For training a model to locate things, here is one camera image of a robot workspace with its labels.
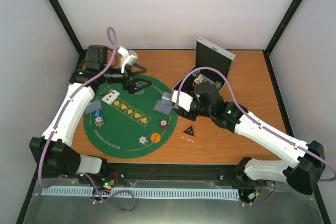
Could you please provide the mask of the dealt blue card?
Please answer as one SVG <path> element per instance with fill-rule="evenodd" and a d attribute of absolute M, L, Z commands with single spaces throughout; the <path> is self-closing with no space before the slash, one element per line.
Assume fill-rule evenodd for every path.
<path fill-rule="evenodd" d="M 172 110 L 172 102 L 171 101 L 157 101 L 153 110 L 154 111 L 157 111 L 157 112 L 160 112 L 162 114 L 165 114 L 165 115 L 169 115 L 171 113 L 171 110 Z"/>
<path fill-rule="evenodd" d="M 90 113 L 99 111 L 101 109 L 102 109 L 101 101 L 100 100 L 96 100 L 96 101 L 90 102 L 86 106 L 84 113 L 85 114 L 90 114 Z"/>

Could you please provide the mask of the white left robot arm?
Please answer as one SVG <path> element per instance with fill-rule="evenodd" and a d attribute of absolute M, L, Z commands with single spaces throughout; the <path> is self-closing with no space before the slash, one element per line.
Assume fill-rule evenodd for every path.
<path fill-rule="evenodd" d="M 119 47 L 112 52 L 120 54 L 120 65 L 111 66 L 109 48 L 91 45 L 69 80 L 68 90 L 53 121 L 40 137 L 30 140 L 29 148 L 38 165 L 38 177 L 44 169 L 59 175 L 72 176 L 89 173 L 97 183 L 108 180 L 109 170 L 104 158 L 81 155 L 72 149 L 72 139 L 85 108 L 104 83 L 119 83 L 129 94 L 136 93 L 152 82 L 139 75 L 146 68 L 137 64 L 135 51 Z"/>

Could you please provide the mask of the metal front plate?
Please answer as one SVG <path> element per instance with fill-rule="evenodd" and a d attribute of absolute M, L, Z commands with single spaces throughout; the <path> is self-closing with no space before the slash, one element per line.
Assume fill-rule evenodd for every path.
<path fill-rule="evenodd" d="M 55 186 L 89 186 L 60 179 Z M 137 180 L 129 188 L 230 189 L 200 181 Z M 117 196 L 106 201 L 92 197 L 42 196 L 30 188 L 29 204 L 18 223 L 329 223 L 319 192 L 306 196 L 282 183 L 266 183 L 254 203 L 218 199 L 136 199 Z"/>

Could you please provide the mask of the clear acrylic dealer button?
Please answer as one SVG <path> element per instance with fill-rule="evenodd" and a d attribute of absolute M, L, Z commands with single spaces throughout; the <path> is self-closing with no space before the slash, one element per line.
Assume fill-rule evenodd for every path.
<path fill-rule="evenodd" d="M 141 89 L 141 90 L 137 91 L 135 94 L 137 94 L 137 95 L 142 95 L 144 92 L 145 92 L 145 90 L 144 90 L 144 89 Z"/>

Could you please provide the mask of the boxed playing card deck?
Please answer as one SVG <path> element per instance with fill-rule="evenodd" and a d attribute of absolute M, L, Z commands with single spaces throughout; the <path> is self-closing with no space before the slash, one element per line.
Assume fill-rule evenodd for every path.
<path fill-rule="evenodd" d="M 209 79 L 208 77 L 206 77 L 203 74 L 199 74 L 195 79 L 194 79 L 194 83 L 195 84 L 200 84 L 203 82 L 209 82 L 210 84 L 213 84 L 214 81 L 212 81 L 211 79 Z"/>

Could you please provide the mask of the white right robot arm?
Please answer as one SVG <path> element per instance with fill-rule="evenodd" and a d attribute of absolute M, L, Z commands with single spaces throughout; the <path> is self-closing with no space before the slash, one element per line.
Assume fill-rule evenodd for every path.
<path fill-rule="evenodd" d="M 315 190 L 326 167 L 322 162 L 324 147 L 319 142 L 307 143 L 277 130 L 240 104 L 224 101 L 208 82 L 196 85 L 193 91 L 175 90 L 172 102 L 180 116 L 192 121 L 199 116 L 210 118 L 216 126 L 244 136 L 280 158 L 262 161 L 244 157 L 236 166 L 236 177 L 241 182 L 273 180 L 304 195 Z"/>

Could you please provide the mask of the blue card deck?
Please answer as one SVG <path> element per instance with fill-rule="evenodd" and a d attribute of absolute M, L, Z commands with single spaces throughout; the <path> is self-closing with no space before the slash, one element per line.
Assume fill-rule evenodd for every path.
<path fill-rule="evenodd" d="M 163 95 L 162 95 L 162 103 L 166 106 L 171 106 L 172 105 L 172 94 L 169 93 L 169 92 L 163 92 Z"/>

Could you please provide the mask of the black triangular button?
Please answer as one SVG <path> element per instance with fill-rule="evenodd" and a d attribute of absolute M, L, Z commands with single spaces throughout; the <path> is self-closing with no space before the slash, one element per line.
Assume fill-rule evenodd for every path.
<path fill-rule="evenodd" d="M 186 129 L 183 130 L 183 133 L 194 137 L 195 136 L 194 125 L 191 124 L 190 126 L 188 126 Z"/>

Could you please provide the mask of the black aluminium frame rail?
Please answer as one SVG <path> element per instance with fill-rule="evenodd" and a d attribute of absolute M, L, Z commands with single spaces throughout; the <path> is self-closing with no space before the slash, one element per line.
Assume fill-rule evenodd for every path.
<path fill-rule="evenodd" d="M 316 181 L 313 164 L 302 160 L 295 168 L 281 161 L 259 161 L 243 158 L 237 165 L 174 165 L 106 163 L 98 174 L 90 174 L 99 185 L 117 179 L 128 180 L 205 180 L 218 184 L 247 185 L 253 180 L 272 180 L 303 187 Z"/>

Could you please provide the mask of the orange big blind button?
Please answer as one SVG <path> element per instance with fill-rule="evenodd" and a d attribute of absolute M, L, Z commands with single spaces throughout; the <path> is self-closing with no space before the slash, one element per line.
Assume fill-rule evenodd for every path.
<path fill-rule="evenodd" d="M 152 143 L 158 143 L 161 140 L 161 135 L 159 133 L 153 133 L 150 137 Z"/>

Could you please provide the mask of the round green poker mat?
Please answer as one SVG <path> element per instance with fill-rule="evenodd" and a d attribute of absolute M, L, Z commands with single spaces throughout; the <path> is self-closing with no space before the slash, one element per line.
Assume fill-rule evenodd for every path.
<path fill-rule="evenodd" d="M 102 127 L 95 125 L 93 113 L 83 117 L 83 126 L 89 141 L 109 156 L 137 158 L 148 155 L 160 148 L 175 130 L 178 119 L 175 111 L 165 115 L 153 110 L 156 102 L 162 98 L 163 92 L 170 92 L 170 88 L 156 78 L 146 75 L 141 77 L 152 81 L 152 85 L 145 88 L 142 95 L 129 94 L 118 83 L 105 83 L 100 86 L 94 100 L 101 101 L 111 89 L 120 93 L 111 105 L 101 101 L 104 120 Z M 169 122 L 166 130 L 159 126 L 162 119 Z M 152 143 L 150 137 L 153 133 L 161 135 L 160 142 Z M 140 136 L 148 138 L 146 146 L 139 144 Z"/>

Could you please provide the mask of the small blue blind button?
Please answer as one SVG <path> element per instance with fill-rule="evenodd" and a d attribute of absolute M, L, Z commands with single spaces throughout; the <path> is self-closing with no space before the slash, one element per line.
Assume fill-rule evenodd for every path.
<path fill-rule="evenodd" d="M 93 116 L 96 118 L 96 117 L 102 117 L 102 110 L 98 110 L 98 111 L 95 111 L 93 112 Z"/>

